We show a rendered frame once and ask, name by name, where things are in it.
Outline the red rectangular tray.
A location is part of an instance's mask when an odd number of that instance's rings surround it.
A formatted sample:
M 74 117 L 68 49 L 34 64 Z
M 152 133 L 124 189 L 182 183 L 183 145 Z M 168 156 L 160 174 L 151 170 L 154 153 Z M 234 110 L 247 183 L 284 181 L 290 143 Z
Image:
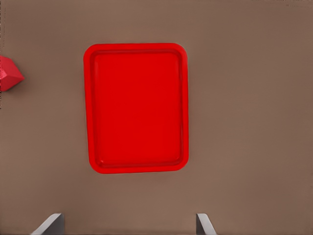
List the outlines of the red rectangular tray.
M 176 43 L 84 53 L 89 163 L 101 174 L 180 170 L 189 160 L 188 56 Z

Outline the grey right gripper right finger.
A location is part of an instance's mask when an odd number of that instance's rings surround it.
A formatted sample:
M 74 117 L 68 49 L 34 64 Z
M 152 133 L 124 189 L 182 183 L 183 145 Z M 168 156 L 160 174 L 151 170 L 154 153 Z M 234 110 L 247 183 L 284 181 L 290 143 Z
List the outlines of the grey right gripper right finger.
M 196 235 L 217 235 L 208 215 L 205 213 L 196 214 Z

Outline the red box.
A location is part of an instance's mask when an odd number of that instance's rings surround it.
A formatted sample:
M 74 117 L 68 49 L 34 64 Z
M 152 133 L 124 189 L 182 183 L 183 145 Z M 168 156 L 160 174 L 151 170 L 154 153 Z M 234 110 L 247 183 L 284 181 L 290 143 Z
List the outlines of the red box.
M 4 92 L 24 80 L 12 59 L 0 55 L 0 91 Z

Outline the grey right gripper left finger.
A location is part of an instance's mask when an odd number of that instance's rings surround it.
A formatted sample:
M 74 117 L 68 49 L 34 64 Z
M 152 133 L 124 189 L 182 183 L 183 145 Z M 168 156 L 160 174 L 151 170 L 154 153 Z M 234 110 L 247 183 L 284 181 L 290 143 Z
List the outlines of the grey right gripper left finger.
M 30 235 L 64 235 L 64 215 L 52 214 Z

